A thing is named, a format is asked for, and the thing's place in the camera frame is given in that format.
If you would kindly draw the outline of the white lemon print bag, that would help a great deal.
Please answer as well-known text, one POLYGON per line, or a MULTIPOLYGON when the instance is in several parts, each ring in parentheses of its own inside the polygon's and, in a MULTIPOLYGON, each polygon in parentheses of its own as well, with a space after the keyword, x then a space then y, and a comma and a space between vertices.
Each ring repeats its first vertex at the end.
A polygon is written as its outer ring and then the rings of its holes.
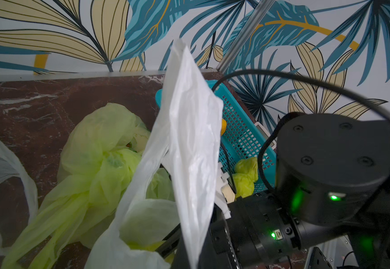
POLYGON ((180 226, 185 269, 195 269, 215 203, 223 101, 207 85, 187 45, 173 42, 157 119, 109 228, 88 269, 168 269, 144 249, 180 226))

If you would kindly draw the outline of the green avocado print plastic bag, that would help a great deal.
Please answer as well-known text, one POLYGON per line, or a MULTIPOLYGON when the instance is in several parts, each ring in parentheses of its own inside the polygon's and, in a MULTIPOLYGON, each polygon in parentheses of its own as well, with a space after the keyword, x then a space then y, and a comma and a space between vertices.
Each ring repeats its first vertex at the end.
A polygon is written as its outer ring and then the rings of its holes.
POLYGON ((87 269, 168 269, 173 257, 157 249, 179 217, 169 174, 155 164, 136 174, 150 132, 125 106, 109 103, 87 115, 61 153, 57 186, 42 202, 2 262, 50 269, 65 247, 89 248, 87 269))

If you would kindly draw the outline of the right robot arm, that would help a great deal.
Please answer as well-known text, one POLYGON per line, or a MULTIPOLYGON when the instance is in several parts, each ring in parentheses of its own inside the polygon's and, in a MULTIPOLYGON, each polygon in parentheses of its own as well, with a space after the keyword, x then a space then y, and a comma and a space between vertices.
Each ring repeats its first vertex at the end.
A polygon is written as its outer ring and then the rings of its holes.
POLYGON ((230 205, 228 264, 248 268, 346 235, 357 267, 390 269, 390 121, 291 113, 274 187, 230 205))

